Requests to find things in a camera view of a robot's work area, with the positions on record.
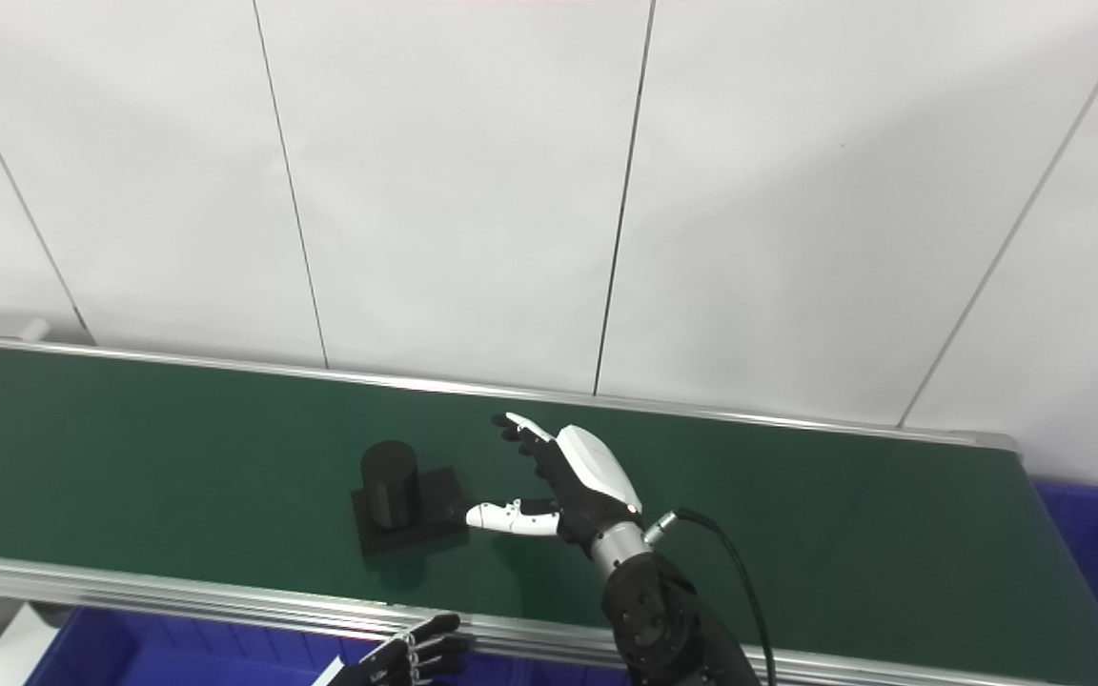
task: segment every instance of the cable connector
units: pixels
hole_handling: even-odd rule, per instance
[[[663,538],[663,533],[668,532],[668,527],[674,524],[676,520],[675,511],[669,510],[665,516],[659,517],[654,520],[654,524],[647,527],[647,530],[641,535],[641,541],[650,547],[654,547],[654,543],[659,543],[659,539]]]

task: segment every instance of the white robotic hand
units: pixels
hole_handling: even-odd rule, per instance
[[[553,437],[514,413],[494,416],[494,424],[502,427],[502,438],[518,442],[519,452],[536,460],[536,474],[549,482],[553,499],[461,504],[457,517],[466,524],[523,536],[558,535],[589,554],[610,527],[640,524],[641,501],[603,440],[573,425]]]

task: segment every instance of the black square base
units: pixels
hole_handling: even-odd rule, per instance
[[[354,521],[358,527],[358,543],[363,556],[379,555],[437,538],[445,538],[469,529],[466,525],[448,520],[448,507],[461,496],[457,473],[451,468],[422,473],[418,477],[418,494],[422,495],[422,513],[413,525],[404,529],[381,529],[367,510],[367,495],[363,490],[351,491]]]

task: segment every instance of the black cylinder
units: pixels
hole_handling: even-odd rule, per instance
[[[417,457],[401,440],[382,440],[362,452],[367,510],[381,529],[404,529],[417,521]]]

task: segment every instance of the black cable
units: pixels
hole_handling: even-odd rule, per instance
[[[736,550],[736,543],[732,543],[731,539],[727,538],[727,535],[722,531],[722,527],[719,527],[719,522],[716,522],[713,518],[702,513],[690,510],[688,508],[676,508],[672,511],[675,513],[675,516],[683,518],[684,521],[692,521],[693,524],[706,527],[706,529],[718,536],[719,541],[722,541],[724,547],[727,548],[727,554],[731,555],[731,561],[736,563],[736,569],[740,572],[740,582],[743,582],[744,595],[748,596],[748,604],[753,608],[753,620],[757,622],[757,632],[762,638],[762,651],[765,653],[766,686],[776,686],[774,648],[770,646],[770,631],[765,626],[762,604],[757,599],[757,591],[753,591],[753,582],[748,577],[748,570],[744,569],[744,561],[740,559],[740,551]]]

